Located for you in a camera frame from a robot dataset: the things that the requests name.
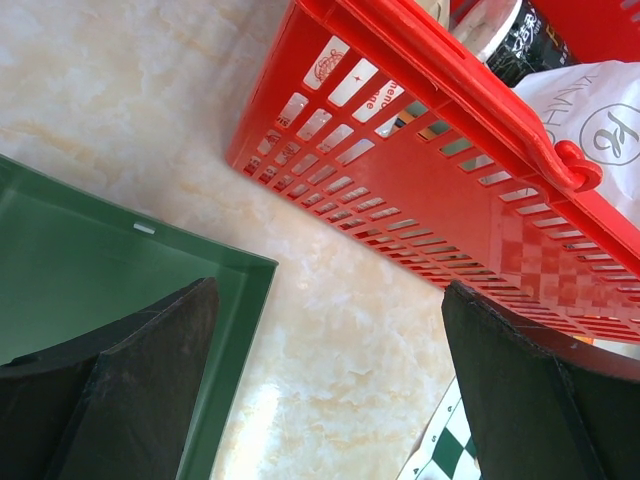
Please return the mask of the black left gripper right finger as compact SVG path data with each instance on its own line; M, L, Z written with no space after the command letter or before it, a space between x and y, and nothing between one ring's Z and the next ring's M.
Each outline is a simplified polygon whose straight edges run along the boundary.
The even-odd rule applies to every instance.
M442 315L484 478L638 478L638 360L459 281L446 287Z

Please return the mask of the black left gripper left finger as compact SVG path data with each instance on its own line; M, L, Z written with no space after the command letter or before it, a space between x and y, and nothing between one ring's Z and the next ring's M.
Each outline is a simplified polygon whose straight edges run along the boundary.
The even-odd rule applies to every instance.
M199 279L1 368L5 479L173 479L219 307Z

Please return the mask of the green white chess mat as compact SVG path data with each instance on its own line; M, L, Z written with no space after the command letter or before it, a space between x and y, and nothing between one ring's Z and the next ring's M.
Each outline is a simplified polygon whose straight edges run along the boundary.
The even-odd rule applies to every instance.
M482 479L456 378L449 385L397 479Z

